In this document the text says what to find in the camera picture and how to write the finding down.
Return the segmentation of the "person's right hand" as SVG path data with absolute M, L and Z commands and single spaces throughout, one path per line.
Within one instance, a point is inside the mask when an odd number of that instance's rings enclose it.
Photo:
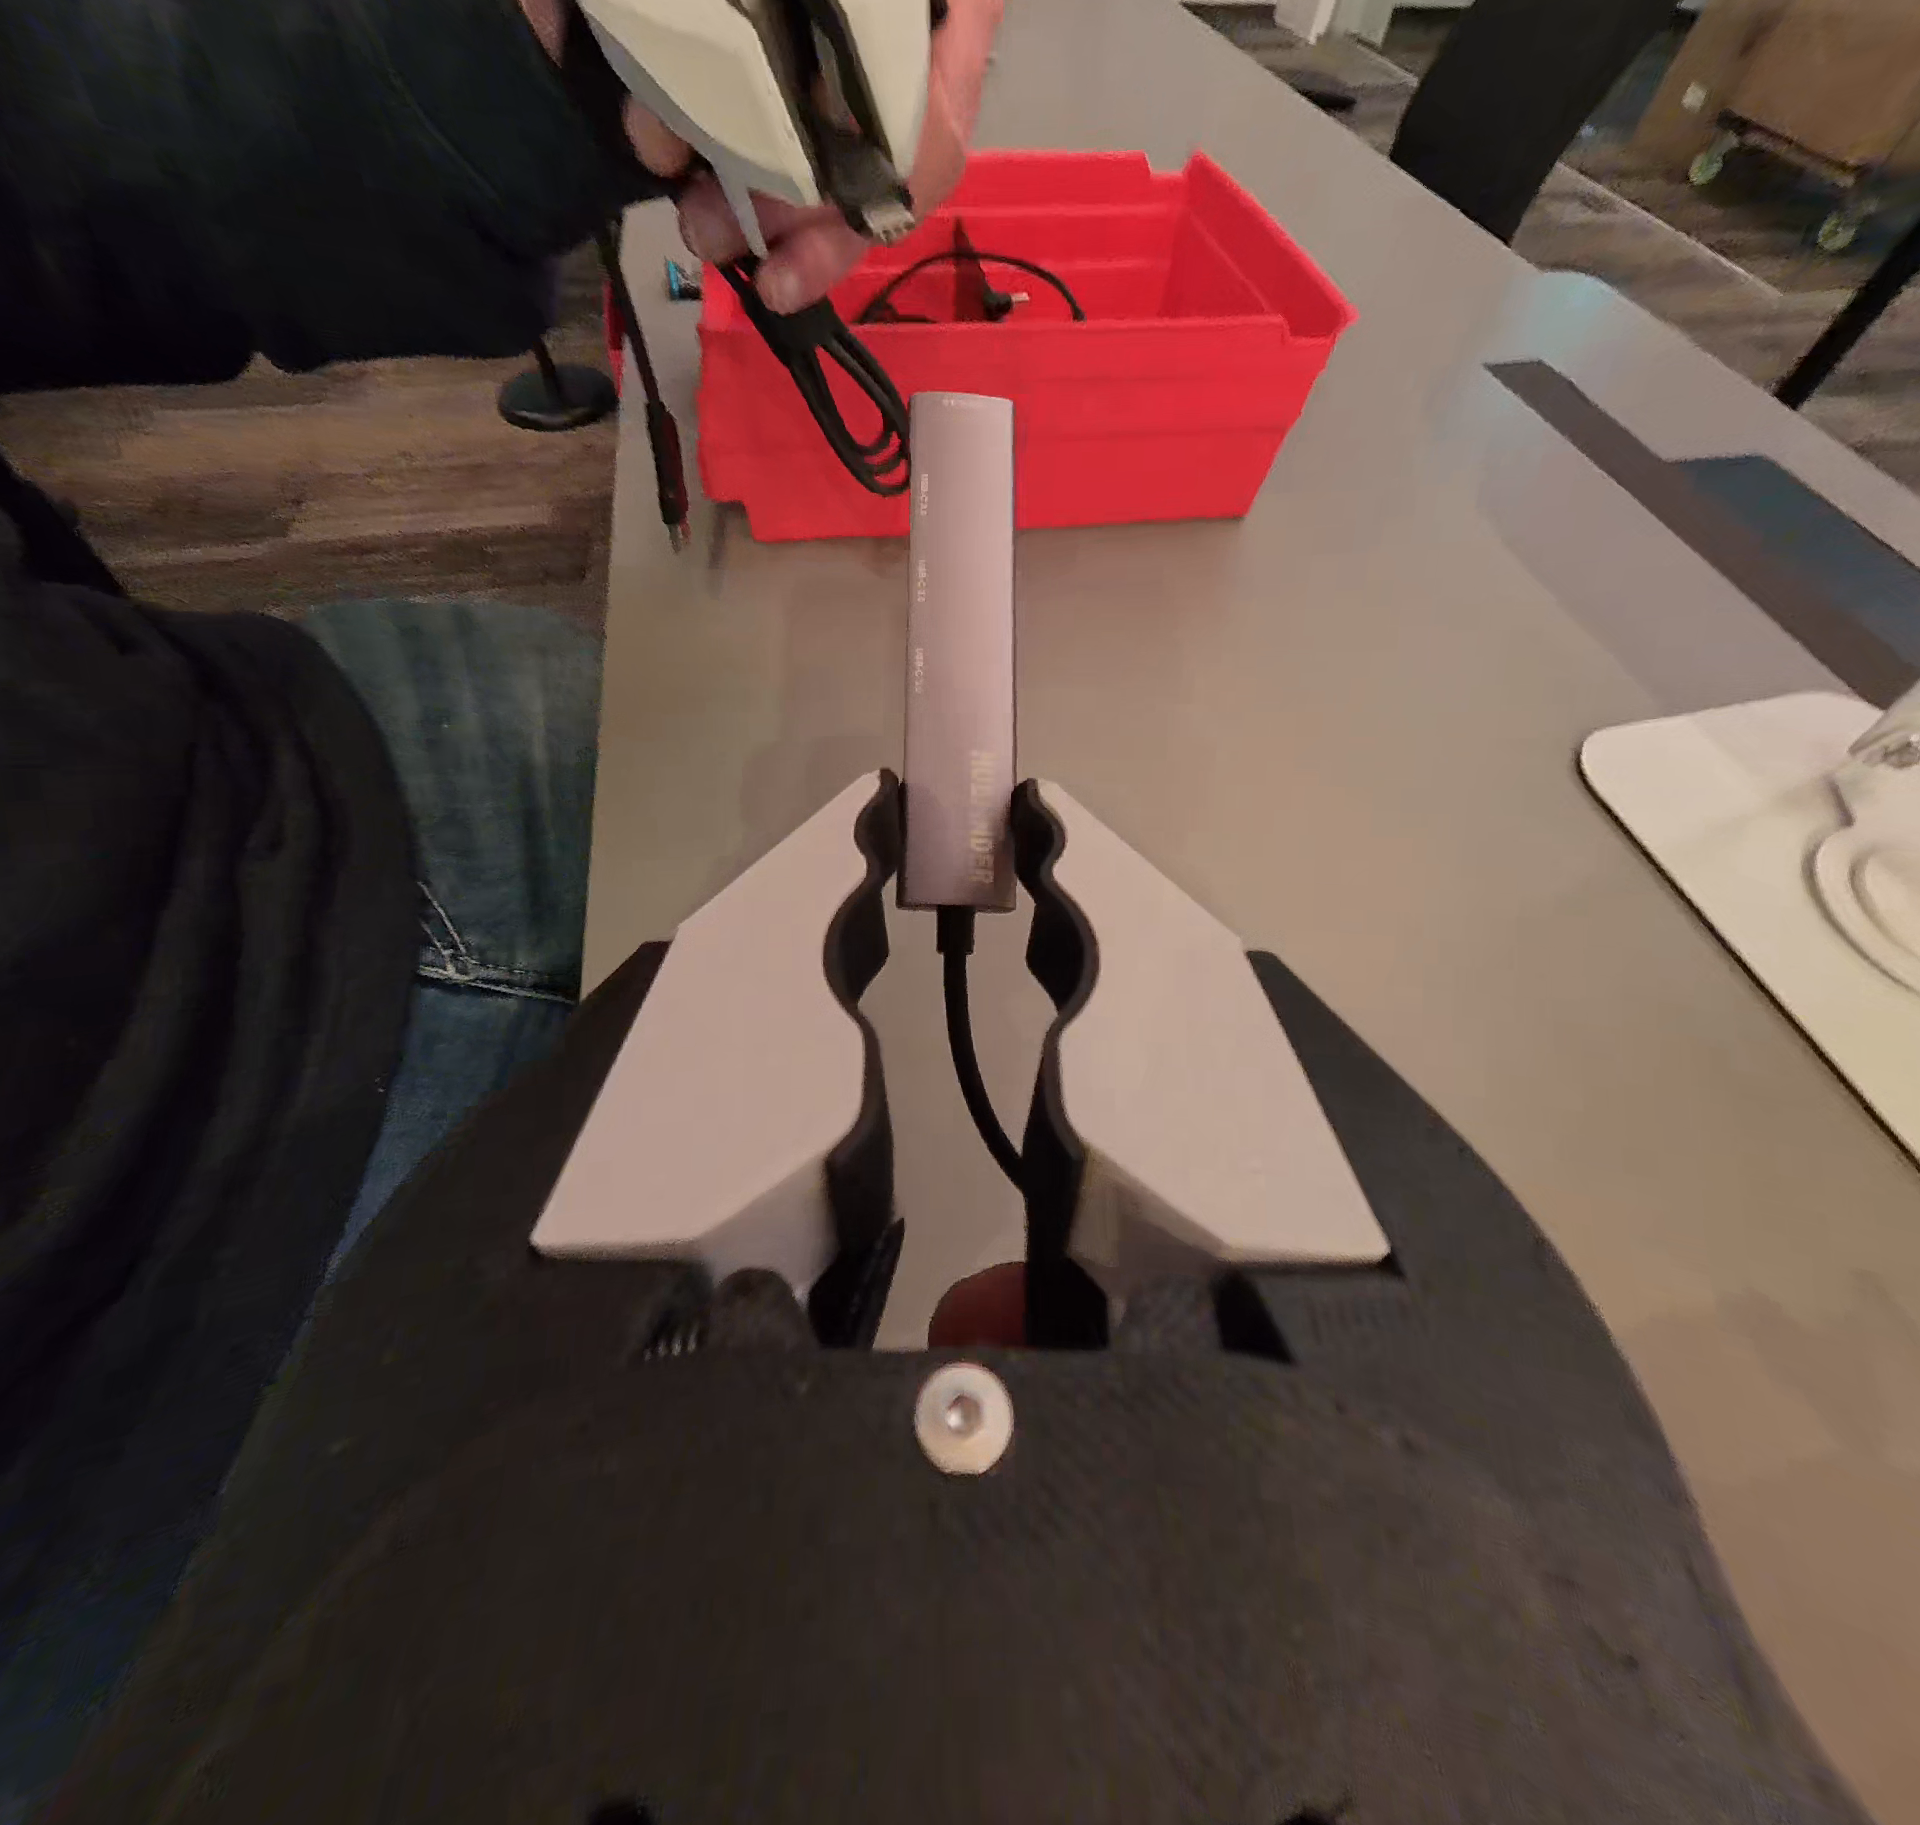
M 1025 1345 L 1025 1261 L 994 1261 L 950 1286 L 928 1321 L 928 1349 L 936 1354 L 1017 1351 Z

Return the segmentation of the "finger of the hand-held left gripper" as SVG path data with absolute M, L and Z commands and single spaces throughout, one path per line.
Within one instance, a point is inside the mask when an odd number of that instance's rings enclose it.
M 936 0 L 786 0 L 799 132 L 846 223 L 908 223 Z
M 834 0 L 578 0 L 623 85 L 733 196 L 834 206 Z

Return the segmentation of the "black tripod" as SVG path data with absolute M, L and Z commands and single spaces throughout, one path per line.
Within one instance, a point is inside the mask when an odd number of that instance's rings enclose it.
M 500 385 L 496 410 L 520 431 L 559 435 L 606 421 L 618 411 L 604 277 L 592 247 L 558 262 L 545 326 L 525 364 Z

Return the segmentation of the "white stand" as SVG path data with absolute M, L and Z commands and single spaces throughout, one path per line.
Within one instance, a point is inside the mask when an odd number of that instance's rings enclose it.
M 1919 1157 L 1919 687 L 1597 731 L 1590 795 Z

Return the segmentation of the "person's left hand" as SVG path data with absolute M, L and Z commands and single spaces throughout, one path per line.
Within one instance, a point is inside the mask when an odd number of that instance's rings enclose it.
M 1003 0 L 945 2 L 947 15 L 930 37 L 928 98 L 908 174 L 917 217 L 944 206 L 963 178 L 1003 20 Z M 828 299 L 875 248 L 831 208 L 775 199 L 754 206 L 765 239 L 765 251 L 756 252 L 754 289 L 780 318 Z M 710 174 L 684 184 L 677 221 L 688 255 L 702 264 L 718 268 L 751 255 L 751 239 Z

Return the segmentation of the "person's blue jeans leg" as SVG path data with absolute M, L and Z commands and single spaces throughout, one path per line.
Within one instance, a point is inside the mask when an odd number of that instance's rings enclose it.
M 546 1057 L 583 989 L 600 640 L 543 609 L 380 598 L 303 626 L 369 707 L 415 837 L 421 952 L 400 1061 L 337 1245 Z

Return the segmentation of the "stack of cardboard boxes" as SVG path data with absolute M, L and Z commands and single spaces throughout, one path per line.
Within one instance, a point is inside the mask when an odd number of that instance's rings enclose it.
M 1842 181 L 1915 176 L 1919 0 L 1703 0 L 1680 110 Z

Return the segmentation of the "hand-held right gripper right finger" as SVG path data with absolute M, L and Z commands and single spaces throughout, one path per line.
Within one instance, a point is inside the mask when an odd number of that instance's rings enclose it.
M 1058 783 L 1020 786 L 1020 884 L 1055 1007 L 1020 1143 L 1029 1252 L 1092 1279 L 1387 1261 L 1243 940 Z

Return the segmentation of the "red plastic bin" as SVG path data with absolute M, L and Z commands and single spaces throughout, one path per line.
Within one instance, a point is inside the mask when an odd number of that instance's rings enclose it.
M 1025 530 L 1243 517 L 1354 322 L 1203 152 L 979 152 L 831 303 L 903 397 L 1012 401 Z

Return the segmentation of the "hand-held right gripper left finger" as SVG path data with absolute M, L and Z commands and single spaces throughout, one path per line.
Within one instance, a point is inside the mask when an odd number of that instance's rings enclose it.
M 901 780 L 857 777 L 687 920 L 535 1220 L 555 1261 L 828 1273 L 897 1219 L 862 999 Z

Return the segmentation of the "person's left forearm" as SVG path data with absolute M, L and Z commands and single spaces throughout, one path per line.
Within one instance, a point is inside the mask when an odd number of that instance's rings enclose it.
M 4 0 L 4 394 L 516 355 L 662 196 L 520 0 Z

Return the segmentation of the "grey usb hub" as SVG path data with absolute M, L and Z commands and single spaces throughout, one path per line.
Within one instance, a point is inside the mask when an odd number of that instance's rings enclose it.
M 922 392 L 908 411 L 901 905 L 1007 913 L 1020 781 L 1013 404 Z

